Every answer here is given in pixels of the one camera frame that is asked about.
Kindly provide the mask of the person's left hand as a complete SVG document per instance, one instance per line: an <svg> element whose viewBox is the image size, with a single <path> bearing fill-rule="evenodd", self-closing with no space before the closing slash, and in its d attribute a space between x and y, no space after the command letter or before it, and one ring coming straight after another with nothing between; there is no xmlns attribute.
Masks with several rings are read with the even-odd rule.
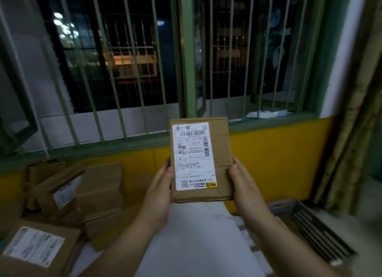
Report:
<svg viewBox="0 0 382 277"><path fill-rule="evenodd" d="M169 166L171 166L170 158L166 159L151 181L137 216L140 223L155 233L167 224L169 217L171 191L169 193L160 191L160 178Z"/></svg>

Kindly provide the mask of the person's right hand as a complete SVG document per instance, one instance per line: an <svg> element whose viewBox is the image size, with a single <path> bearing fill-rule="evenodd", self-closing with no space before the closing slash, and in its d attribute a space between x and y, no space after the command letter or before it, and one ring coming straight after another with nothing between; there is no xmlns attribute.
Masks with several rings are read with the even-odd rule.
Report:
<svg viewBox="0 0 382 277"><path fill-rule="evenodd" d="M259 188L246 167L235 155L233 155L233 164L238 164L243 175L242 195L234 195L238 214L245 225L253 231L269 227L275 221L275 217L266 205Z"/></svg>

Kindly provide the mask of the brown parcel with white label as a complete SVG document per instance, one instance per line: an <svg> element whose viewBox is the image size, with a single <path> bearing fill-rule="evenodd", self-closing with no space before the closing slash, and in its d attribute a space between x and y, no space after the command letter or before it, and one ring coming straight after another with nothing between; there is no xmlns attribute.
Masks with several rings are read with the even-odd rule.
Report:
<svg viewBox="0 0 382 277"><path fill-rule="evenodd" d="M233 201L233 165L226 116L170 120L171 202Z"/></svg>

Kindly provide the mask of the person's left forearm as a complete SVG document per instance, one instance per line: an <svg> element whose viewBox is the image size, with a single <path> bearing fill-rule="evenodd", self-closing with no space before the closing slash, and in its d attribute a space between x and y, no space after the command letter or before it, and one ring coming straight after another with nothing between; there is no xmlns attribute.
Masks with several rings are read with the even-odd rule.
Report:
<svg viewBox="0 0 382 277"><path fill-rule="evenodd" d="M79 277L134 277L159 227L137 217Z"/></svg>

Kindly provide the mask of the person's right forearm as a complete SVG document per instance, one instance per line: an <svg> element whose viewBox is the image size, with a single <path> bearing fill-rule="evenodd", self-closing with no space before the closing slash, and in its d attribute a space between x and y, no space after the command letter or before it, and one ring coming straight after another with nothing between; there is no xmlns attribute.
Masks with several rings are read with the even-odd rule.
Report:
<svg viewBox="0 0 382 277"><path fill-rule="evenodd" d="M269 254L279 277L343 277L272 214L245 221Z"/></svg>

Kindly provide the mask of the plain brown cardboard box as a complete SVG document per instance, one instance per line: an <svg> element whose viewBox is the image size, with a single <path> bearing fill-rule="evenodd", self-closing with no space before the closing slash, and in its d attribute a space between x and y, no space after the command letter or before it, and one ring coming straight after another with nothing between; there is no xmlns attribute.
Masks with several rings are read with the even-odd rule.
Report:
<svg viewBox="0 0 382 277"><path fill-rule="evenodd" d="M125 203L121 188L121 162L87 167L75 194L84 222L122 212Z"/></svg>

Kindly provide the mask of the crumpled white cloth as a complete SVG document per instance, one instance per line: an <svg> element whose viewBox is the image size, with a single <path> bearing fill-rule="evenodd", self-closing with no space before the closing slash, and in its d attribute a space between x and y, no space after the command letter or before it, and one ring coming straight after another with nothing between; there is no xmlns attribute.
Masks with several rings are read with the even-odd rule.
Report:
<svg viewBox="0 0 382 277"><path fill-rule="evenodd" d="M285 117L292 112L288 110L279 110L279 111L270 111L270 110L260 110L260 111L252 111L246 114L246 119L270 119L277 117Z"/></svg>

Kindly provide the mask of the white foam sheet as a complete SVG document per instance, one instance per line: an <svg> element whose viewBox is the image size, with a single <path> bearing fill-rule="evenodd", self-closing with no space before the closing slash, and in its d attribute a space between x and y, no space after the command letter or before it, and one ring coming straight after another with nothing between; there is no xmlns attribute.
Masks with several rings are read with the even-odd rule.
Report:
<svg viewBox="0 0 382 277"><path fill-rule="evenodd" d="M171 204L135 277L266 277L222 202Z"/></svg>

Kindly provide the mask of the small brown cardboard box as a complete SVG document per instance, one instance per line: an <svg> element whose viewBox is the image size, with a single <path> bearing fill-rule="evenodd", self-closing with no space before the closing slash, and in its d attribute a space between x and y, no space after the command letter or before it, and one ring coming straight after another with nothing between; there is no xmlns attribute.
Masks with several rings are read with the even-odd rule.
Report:
<svg viewBox="0 0 382 277"><path fill-rule="evenodd" d="M131 221L128 210L86 221L84 231L97 252L107 249Z"/></svg>

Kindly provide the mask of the grey slatted plastic crate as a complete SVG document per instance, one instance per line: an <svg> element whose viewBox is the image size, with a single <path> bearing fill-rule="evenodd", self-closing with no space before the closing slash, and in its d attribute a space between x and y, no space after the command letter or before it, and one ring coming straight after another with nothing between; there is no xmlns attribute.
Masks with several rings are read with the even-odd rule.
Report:
<svg viewBox="0 0 382 277"><path fill-rule="evenodd" d="M301 201L287 198L268 202L267 205L283 225L299 236L330 265L351 265L358 257L354 249Z"/></svg>

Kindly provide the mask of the tilted labelled cardboard box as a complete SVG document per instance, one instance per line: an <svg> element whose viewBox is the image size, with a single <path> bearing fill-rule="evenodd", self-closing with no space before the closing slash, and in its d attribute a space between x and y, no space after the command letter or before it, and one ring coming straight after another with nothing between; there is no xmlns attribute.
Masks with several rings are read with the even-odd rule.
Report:
<svg viewBox="0 0 382 277"><path fill-rule="evenodd" d="M45 217L61 217L74 208L75 194L87 166L75 163L32 189Z"/></svg>

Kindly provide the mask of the patterned beige curtain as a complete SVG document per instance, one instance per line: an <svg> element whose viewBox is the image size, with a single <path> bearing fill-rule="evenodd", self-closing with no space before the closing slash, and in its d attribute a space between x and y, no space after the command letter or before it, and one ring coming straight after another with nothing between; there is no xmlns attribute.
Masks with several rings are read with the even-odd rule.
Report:
<svg viewBox="0 0 382 277"><path fill-rule="evenodd" d="M353 214L377 119L382 112L382 0L366 0L353 52L351 93L313 203Z"/></svg>

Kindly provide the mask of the large labelled cardboard box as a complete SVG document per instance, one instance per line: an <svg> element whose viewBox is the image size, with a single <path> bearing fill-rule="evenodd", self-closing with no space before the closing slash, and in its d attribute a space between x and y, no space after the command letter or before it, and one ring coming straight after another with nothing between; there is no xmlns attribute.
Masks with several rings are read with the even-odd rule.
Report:
<svg viewBox="0 0 382 277"><path fill-rule="evenodd" d="M85 241L80 227L19 218L0 251L0 277L68 277Z"/></svg>

